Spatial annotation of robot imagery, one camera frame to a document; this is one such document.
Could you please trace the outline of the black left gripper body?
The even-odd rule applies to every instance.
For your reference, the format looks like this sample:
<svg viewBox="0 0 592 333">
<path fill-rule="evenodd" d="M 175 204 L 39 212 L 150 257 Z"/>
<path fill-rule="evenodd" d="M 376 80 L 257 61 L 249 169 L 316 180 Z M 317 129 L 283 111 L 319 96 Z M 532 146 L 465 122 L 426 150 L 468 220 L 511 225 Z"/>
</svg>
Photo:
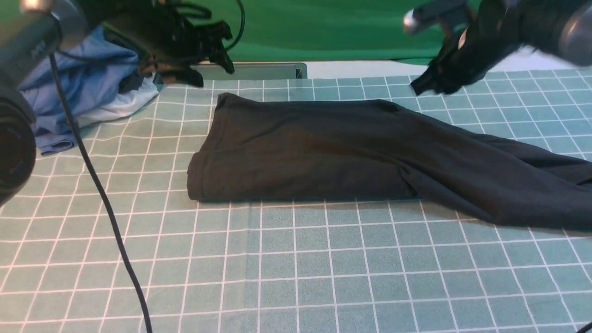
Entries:
<svg viewBox="0 0 592 333">
<path fill-rule="evenodd" d="M 140 66 L 197 65 L 209 62 L 213 51 L 228 51 L 224 42 L 233 34 L 226 21 L 192 22 L 211 17 L 209 9 L 197 5 L 114 5 L 104 11 L 106 25 L 143 50 Z"/>
</svg>

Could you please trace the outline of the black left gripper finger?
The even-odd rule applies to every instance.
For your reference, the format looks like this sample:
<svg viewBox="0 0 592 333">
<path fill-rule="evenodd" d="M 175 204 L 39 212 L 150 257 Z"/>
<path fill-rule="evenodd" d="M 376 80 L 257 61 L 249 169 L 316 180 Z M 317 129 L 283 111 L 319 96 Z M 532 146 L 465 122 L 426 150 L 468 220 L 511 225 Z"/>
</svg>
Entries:
<svg viewBox="0 0 592 333">
<path fill-rule="evenodd" d="M 216 64 L 225 70 L 227 74 L 234 74 L 234 63 L 226 50 L 216 50 L 209 55 L 209 63 Z"/>
<path fill-rule="evenodd" d="M 203 76 L 190 66 L 148 65 L 141 67 L 141 74 L 149 77 L 152 73 L 160 75 L 163 84 L 186 84 L 196 88 L 204 87 Z"/>
</svg>

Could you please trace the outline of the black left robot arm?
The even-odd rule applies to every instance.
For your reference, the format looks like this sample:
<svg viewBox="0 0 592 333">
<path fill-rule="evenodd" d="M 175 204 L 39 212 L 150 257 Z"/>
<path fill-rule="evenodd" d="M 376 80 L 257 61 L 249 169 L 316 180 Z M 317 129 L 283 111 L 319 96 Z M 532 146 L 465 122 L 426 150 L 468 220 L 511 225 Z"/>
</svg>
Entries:
<svg viewBox="0 0 592 333">
<path fill-rule="evenodd" d="M 135 42 L 149 55 L 146 66 L 166 76 L 202 87 L 192 65 L 208 61 L 234 73 L 228 51 L 245 31 L 245 7 L 237 2 L 240 27 L 236 36 L 225 21 L 211 22 L 210 9 L 183 0 L 22 0 L 21 13 L 1 26 L 1 203 L 5 204 L 32 175 L 36 142 L 35 114 L 20 93 L 41 74 L 40 65 L 56 54 L 95 65 L 131 66 L 104 55 L 82 57 L 67 52 L 100 25 Z"/>
</svg>

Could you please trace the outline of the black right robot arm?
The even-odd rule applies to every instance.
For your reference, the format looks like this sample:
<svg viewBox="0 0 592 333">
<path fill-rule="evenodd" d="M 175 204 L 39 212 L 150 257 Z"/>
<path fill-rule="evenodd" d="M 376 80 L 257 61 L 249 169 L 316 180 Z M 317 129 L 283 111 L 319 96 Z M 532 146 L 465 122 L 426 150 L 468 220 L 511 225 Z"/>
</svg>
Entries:
<svg viewBox="0 0 592 333">
<path fill-rule="evenodd" d="M 403 19 L 408 35 L 438 25 L 443 46 L 410 86 L 416 95 L 456 93 L 520 47 L 532 47 L 575 66 L 592 61 L 592 3 L 589 0 L 432 0 Z"/>
</svg>

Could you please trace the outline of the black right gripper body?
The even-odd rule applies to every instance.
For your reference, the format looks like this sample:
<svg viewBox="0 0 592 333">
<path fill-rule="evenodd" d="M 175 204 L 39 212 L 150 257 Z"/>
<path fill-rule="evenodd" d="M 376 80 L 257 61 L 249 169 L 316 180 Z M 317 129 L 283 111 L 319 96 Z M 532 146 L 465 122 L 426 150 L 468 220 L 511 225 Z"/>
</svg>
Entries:
<svg viewBox="0 0 592 333">
<path fill-rule="evenodd" d="M 446 41 L 433 64 L 432 88 L 462 88 L 520 47 L 518 13 L 508 0 L 483 0 L 475 21 Z"/>
</svg>

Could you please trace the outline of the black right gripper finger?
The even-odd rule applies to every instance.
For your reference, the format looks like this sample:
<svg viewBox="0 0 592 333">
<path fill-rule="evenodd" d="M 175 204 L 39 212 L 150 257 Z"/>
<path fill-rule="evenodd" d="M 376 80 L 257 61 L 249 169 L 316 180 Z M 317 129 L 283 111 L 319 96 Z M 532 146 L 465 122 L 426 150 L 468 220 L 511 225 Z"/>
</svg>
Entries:
<svg viewBox="0 0 592 333">
<path fill-rule="evenodd" d="M 427 69 L 419 77 L 410 83 L 415 95 L 419 96 L 426 92 L 433 92 L 436 94 L 451 94 L 451 88 L 447 79 L 442 76 L 438 70 Z"/>
</svg>

